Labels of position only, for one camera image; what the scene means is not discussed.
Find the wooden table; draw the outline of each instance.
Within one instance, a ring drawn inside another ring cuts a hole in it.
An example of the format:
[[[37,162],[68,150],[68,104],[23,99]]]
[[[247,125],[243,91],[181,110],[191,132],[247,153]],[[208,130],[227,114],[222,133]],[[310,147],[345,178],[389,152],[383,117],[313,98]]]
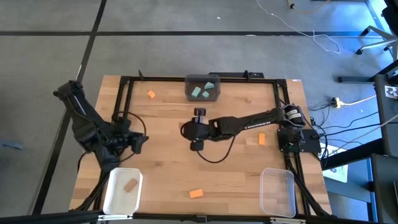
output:
[[[119,81],[119,76],[103,78],[95,110],[106,121],[111,121]],[[290,101],[300,105],[309,118],[301,81],[287,80],[287,84]],[[149,98],[149,90],[155,92],[155,98]],[[266,167],[285,169],[276,134],[278,125],[241,132],[228,158],[220,164],[210,164],[189,150],[189,142],[179,133],[181,125],[193,117],[195,107],[207,109],[206,119],[240,117],[275,108],[275,98],[270,84],[222,83],[217,102],[189,102],[185,98],[184,82],[134,82],[129,110],[144,120],[149,140],[141,154],[123,162],[120,167],[138,168],[144,176],[138,212],[265,215],[259,208],[260,173]],[[131,130],[143,132],[142,124],[136,118],[129,119],[132,120]],[[266,134],[265,146],[258,145],[259,133]],[[202,154],[210,160],[221,159],[229,144],[230,140],[206,141]],[[122,158],[130,153],[126,150]],[[308,153],[300,155],[307,188],[323,209],[331,213],[319,161]],[[90,194],[99,174],[94,154],[85,156],[70,208],[79,206]],[[204,197],[190,199],[189,191],[196,189],[203,189]],[[297,206],[303,213],[300,194],[297,194]]]

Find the orange cube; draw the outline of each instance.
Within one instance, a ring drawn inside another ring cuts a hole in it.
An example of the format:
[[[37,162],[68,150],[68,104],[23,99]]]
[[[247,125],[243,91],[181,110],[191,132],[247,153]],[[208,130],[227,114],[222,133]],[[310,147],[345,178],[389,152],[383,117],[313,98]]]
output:
[[[148,91],[148,95],[149,95],[152,99],[156,96],[155,92],[153,92],[152,90],[149,90],[149,91]]]
[[[264,134],[264,133],[259,134],[259,145],[262,145],[262,146],[266,145],[266,134]]]
[[[195,197],[201,197],[203,196],[203,190],[198,189],[198,190],[192,190],[189,192],[189,197],[190,198],[195,198]]]

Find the chair leg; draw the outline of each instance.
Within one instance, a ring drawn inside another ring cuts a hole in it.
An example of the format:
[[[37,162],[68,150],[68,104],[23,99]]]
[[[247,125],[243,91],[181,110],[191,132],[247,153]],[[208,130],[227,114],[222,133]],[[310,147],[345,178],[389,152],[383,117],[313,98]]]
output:
[[[392,45],[392,59],[398,60],[398,43]]]
[[[384,32],[383,30],[379,30],[378,28],[375,28],[373,26],[368,26],[367,29],[373,30],[375,33],[379,34],[380,36],[384,37],[387,40],[396,38],[394,37],[394,35]]]
[[[370,48],[380,47],[380,46],[386,46],[386,45],[389,45],[389,44],[394,43],[396,41],[398,41],[398,39],[380,41],[380,42],[377,42],[377,43],[374,43],[374,44],[368,44],[368,45],[362,46],[359,50],[370,49]]]

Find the orange block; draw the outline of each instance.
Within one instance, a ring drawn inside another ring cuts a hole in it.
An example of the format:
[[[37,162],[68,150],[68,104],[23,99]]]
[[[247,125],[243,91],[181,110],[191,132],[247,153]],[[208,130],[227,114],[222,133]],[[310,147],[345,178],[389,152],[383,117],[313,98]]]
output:
[[[262,145],[262,146],[266,145],[266,134],[264,134],[264,133],[259,134],[259,145]]]
[[[134,179],[131,179],[125,186],[124,190],[129,193],[135,186],[137,185],[137,181]]]
[[[195,197],[201,197],[203,196],[203,190],[198,189],[198,190],[192,190],[189,192],[189,197],[190,198],[195,198]]]
[[[156,96],[155,92],[153,92],[152,90],[149,90],[149,91],[148,91],[148,95],[149,95],[151,98],[153,98],[153,97]]]

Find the chair wheel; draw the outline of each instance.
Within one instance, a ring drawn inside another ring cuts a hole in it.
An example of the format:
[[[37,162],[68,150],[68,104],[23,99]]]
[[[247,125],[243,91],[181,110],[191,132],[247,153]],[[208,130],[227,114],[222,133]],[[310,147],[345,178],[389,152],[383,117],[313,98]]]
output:
[[[371,30],[369,28],[366,28],[360,35],[366,35],[370,32]]]

